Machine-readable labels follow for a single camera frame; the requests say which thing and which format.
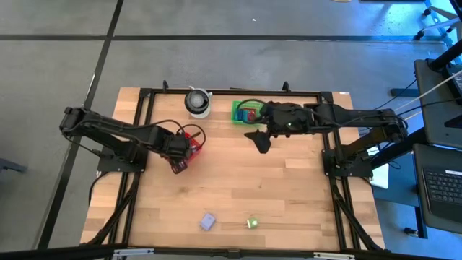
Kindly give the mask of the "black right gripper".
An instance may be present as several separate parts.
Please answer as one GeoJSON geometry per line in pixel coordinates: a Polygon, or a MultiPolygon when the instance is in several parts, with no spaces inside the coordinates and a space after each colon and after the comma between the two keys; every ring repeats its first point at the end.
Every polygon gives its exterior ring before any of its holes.
{"type": "MultiPolygon", "coordinates": [[[[259,110],[257,121],[267,121],[267,132],[271,136],[307,134],[310,130],[310,114],[295,103],[268,102],[259,110]]],[[[266,154],[270,147],[270,135],[260,130],[244,133],[252,140],[261,154],[266,154]]]]}

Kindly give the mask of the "red plastic basket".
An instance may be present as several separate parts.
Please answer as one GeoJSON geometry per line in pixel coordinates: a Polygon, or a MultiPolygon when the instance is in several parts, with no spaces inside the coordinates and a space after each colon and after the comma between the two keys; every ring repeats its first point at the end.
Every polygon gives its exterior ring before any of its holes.
{"type": "Polygon", "coordinates": [[[199,132],[195,133],[191,136],[188,132],[186,132],[185,137],[189,140],[191,154],[187,158],[178,159],[178,160],[169,160],[170,166],[174,174],[179,174],[180,172],[184,171],[188,164],[192,162],[192,160],[200,153],[201,151],[201,144],[196,141],[195,137],[200,135],[199,132]]]}

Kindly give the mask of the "green plastic basket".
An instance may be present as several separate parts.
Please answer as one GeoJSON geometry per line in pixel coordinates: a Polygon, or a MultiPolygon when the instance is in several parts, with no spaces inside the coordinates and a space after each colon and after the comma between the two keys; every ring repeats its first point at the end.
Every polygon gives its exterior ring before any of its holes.
{"type": "Polygon", "coordinates": [[[236,121],[235,120],[235,114],[236,110],[240,109],[243,111],[244,108],[255,108],[256,115],[259,116],[259,110],[261,106],[263,105],[262,103],[256,102],[256,101],[250,101],[246,102],[243,105],[241,105],[242,100],[234,100],[232,102],[232,115],[231,115],[231,120],[234,124],[239,124],[239,125],[246,125],[247,122],[249,121],[236,121]]]}

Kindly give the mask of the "lavender charger block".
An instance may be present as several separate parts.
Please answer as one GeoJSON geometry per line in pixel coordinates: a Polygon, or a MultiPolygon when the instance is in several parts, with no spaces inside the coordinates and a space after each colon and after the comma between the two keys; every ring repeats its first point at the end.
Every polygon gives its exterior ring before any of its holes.
{"type": "Polygon", "coordinates": [[[207,212],[202,217],[199,225],[200,225],[201,229],[209,231],[214,226],[215,222],[216,222],[216,218],[214,217],[214,215],[207,212]]]}

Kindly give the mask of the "white paper sheet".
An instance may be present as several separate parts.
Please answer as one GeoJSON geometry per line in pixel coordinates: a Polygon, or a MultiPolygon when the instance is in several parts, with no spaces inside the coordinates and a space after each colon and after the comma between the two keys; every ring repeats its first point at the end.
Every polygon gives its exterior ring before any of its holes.
{"type": "Polygon", "coordinates": [[[372,177],[369,178],[369,182],[372,186],[379,187],[382,189],[388,189],[388,174],[389,164],[381,165],[380,167],[372,170],[372,177]]]}

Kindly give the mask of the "dark grey side desk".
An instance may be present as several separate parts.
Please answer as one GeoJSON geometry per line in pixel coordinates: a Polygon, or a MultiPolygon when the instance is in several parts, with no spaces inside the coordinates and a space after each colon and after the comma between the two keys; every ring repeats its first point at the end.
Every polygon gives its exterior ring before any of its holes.
{"type": "MultiPolygon", "coordinates": [[[[416,60],[414,71],[420,95],[445,80],[440,72],[428,67],[426,60],[416,60]]],[[[462,105],[452,101],[453,98],[446,83],[420,98],[422,105],[433,103],[422,107],[427,143],[462,149],[462,128],[445,127],[446,121],[462,116],[462,105]]]]}
{"type": "Polygon", "coordinates": [[[435,216],[430,212],[427,197],[424,190],[422,177],[423,168],[442,168],[447,170],[462,171],[462,152],[453,149],[415,144],[413,146],[414,164],[417,175],[417,186],[420,207],[422,208],[424,223],[426,226],[445,230],[452,233],[462,234],[462,224],[435,216]]]}

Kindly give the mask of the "grey floor object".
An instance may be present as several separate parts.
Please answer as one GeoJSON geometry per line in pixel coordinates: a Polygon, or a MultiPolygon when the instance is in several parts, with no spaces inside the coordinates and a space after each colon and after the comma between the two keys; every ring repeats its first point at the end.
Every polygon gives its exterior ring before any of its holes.
{"type": "Polygon", "coordinates": [[[24,173],[27,170],[27,167],[24,165],[17,164],[15,162],[0,158],[0,173],[4,170],[13,170],[18,173],[24,173]]]}

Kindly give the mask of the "black laptop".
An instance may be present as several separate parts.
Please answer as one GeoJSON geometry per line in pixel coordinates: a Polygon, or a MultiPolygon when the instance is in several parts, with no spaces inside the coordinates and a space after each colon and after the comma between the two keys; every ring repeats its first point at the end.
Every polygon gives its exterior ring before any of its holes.
{"type": "Polygon", "coordinates": [[[422,177],[430,212],[462,224],[462,171],[423,168],[422,177]]]}

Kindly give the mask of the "black stand pole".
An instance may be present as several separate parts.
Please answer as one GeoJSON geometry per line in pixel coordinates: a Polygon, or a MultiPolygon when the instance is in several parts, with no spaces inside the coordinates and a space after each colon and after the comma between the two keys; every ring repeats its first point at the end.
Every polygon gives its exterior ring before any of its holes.
{"type": "Polygon", "coordinates": [[[428,67],[433,71],[439,71],[447,66],[452,60],[458,58],[462,54],[462,40],[450,47],[447,51],[441,54],[438,58],[431,61],[428,67]]]}

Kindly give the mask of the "black aluminium table frame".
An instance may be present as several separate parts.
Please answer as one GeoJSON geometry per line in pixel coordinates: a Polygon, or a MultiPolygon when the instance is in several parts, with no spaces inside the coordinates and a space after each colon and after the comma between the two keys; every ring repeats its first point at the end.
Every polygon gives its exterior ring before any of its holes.
{"type": "Polygon", "coordinates": [[[295,257],[346,260],[442,260],[391,253],[378,246],[354,215],[347,187],[324,173],[321,152],[342,144],[343,127],[330,134],[270,138],[261,154],[244,133],[264,124],[234,124],[232,102],[334,104],[326,92],[213,90],[209,117],[186,110],[184,89],[123,87],[111,117],[135,126],[160,122],[182,127],[201,144],[188,167],[174,174],[149,152],[143,172],[103,172],[90,203],[100,226],[76,247],[0,253],[0,260],[88,260],[135,254],[295,257]],[[214,215],[211,230],[199,223],[214,215]],[[247,219],[258,226],[249,229],[247,219]]]}

